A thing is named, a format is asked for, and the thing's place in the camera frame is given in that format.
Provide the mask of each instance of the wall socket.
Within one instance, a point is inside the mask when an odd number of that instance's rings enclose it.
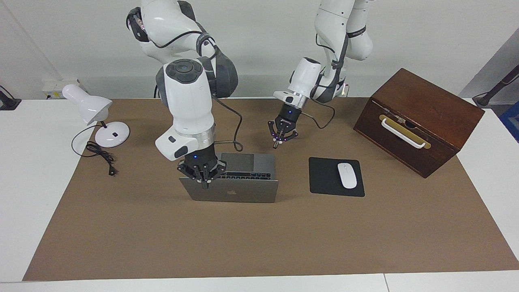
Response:
[[[65,79],[65,80],[44,80],[43,81],[43,94],[45,95],[45,99],[65,99],[63,96],[63,88],[68,84],[75,84],[81,87],[83,90],[83,86],[77,79]]]

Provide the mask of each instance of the box handle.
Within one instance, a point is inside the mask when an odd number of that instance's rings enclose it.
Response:
[[[400,126],[390,118],[386,117],[385,115],[380,115],[379,117],[382,120],[382,127],[384,129],[390,131],[391,133],[395,134],[397,137],[401,138],[411,146],[413,146],[416,149],[429,149],[431,148],[431,144],[427,141],[421,139],[419,136],[415,135],[413,132],[407,130],[406,128]]]

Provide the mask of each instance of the white wall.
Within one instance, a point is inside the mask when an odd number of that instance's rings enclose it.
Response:
[[[20,43],[17,35],[0,31],[0,81],[22,97],[40,97],[37,82],[48,78],[50,69],[28,65],[36,58],[48,60],[63,78],[78,78],[92,94],[150,96],[159,65],[143,55],[125,27],[128,11],[139,2],[0,0],[35,45],[13,48],[11,43]],[[320,0],[190,2],[237,66],[235,96],[285,89],[301,57],[324,62],[323,50],[314,44]],[[519,27],[517,11],[519,1],[509,0],[372,2],[368,31],[375,50],[366,61],[348,62],[350,95],[370,96],[401,67],[460,93]],[[42,55],[28,57],[34,51]]]
[[[517,65],[519,65],[519,29],[463,89],[460,96],[470,98],[488,92]],[[516,81],[499,91],[489,104],[514,104],[518,101],[519,81]]]

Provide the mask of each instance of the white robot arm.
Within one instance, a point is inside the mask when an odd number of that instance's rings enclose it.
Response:
[[[178,170],[207,188],[226,169],[214,150],[212,98],[233,93],[238,85],[236,68],[196,22],[188,2],[142,0],[126,24],[142,50],[162,64],[156,81],[173,125],[155,145],[171,161],[183,157]],[[180,54],[187,51],[200,58],[182,58]]]
[[[284,103],[278,117],[268,123],[274,148],[298,136],[296,123],[307,99],[326,103],[342,91],[341,70],[346,57],[362,61],[371,54],[373,42],[366,32],[369,1],[321,1],[315,18],[316,43],[325,50],[327,66],[303,58],[288,90],[274,92]]]

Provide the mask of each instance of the white handle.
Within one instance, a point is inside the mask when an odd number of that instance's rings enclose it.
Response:
[[[386,130],[390,131],[391,133],[397,135],[399,138],[402,138],[402,140],[406,141],[407,143],[409,143],[411,146],[413,146],[414,148],[416,149],[422,149],[423,147],[425,147],[426,143],[424,142],[422,145],[419,145],[417,144],[415,141],[409,139],[409,137],[407,137],[406,135],[400,133],[399,131],[397,131],[396,129],[393,129],[391,126],[389,126],[387,123],[386,123],[386,120],[387,118],[383,119],[382,120],[382,127],[384,127]]]

